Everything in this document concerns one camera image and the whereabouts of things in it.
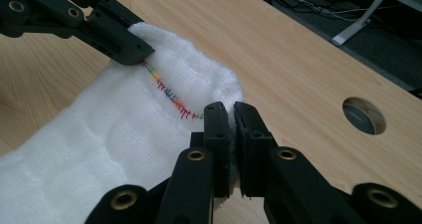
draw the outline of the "wooden table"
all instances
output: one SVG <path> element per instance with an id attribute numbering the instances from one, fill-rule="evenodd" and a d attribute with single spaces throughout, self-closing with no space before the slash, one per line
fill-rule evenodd
<path id="1" fill-rule="evenodd" d="M 278 144 L 301 150 L 331 185 L 350 192 L 376 182 L 422 206 L 421 101 L 261 0 L 119 1 L 234 70 L 245 102 Z M 53 35 L 1 36 L 0 51 L 2 154 L 68 106 L 107 64 L 79 40 Z M 385 131 L 351 125 L 342 110 L 348 98 L 374 104 Z M 214 223 L 266 223 L 262 203 L 236 190 Z"/>

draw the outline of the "white towel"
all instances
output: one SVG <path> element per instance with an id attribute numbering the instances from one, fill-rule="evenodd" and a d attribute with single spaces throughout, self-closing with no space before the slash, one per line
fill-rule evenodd
<path id="1" fill-rule="evenodd" d="M 150 189 L 171 175 L 203 109 L 221 101 L 233 124 L 235 74 L 192 43 L 148 24 L 129 29 L 155 53 L 111 61 L 66 109 L 0 158 L 0 223 L 84 223 L 109 190 Z"/>

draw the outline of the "rainbow stitching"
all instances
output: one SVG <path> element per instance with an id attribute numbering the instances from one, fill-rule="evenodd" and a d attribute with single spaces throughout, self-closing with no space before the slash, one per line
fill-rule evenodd
<path id="1" fill-rule="evenodd" d="M 203 119 L 204 118 L 204 113 L 203 112 L 192 112 L 191 110 L 189 110 L 186 105 L 184 104 L 184 102 L 177 96 L 174 94 L 174 92 L 168 88 L 164 82 L 161 79 L 161 76 L 159 75 L 159 73 L 157 72 L 157 70 L 150 64 L 148 64 L 148 62 L 146 61 L 142 61 L 140 63 L 141 66 L 145 67 L 152 75 L 152 77 L 154 78 L 155 82 L 157 83 L 157 87 L 162 90 L 165 95 L 174 103 L 174 105 L 177 107 L 177 109 L 180 111 L 181 113 L 181 117 L 180 118 L 199 118 L 199 119 Z"/>

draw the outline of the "wooden surface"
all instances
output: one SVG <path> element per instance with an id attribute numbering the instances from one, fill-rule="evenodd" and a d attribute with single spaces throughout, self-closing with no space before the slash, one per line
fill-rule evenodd
<path id="1" fill-rule="evenodd" d="M 422 206 L 422 103 L 261 0 L 119 0 L 146 22 L 191 40 L 236 72 L 279 145 L 301 150 L 331 185 L 376 182 Z M 107 58 L 77 39 L 0 36 L 0 153 L 24 142 L 86 87 Z M 386 120 L 353 127 L 358 97 Z M 238 190 L 214 223 L 266 223 L 260 198 Z"/>

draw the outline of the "white cloth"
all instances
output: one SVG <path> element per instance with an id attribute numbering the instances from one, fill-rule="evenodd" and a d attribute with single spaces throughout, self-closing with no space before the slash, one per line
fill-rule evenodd
<path id="1" fill-rule="evenodd" d="M 17 150 L 0 158 L 0 223 L 84 223 L 109 190 L 150 189 L 171 175 L 221 101 L 233 124 L 243 98 L 235 74 L 176 35 L 129 29 L 156 52 L 145 66 L 109 67 Z"/>

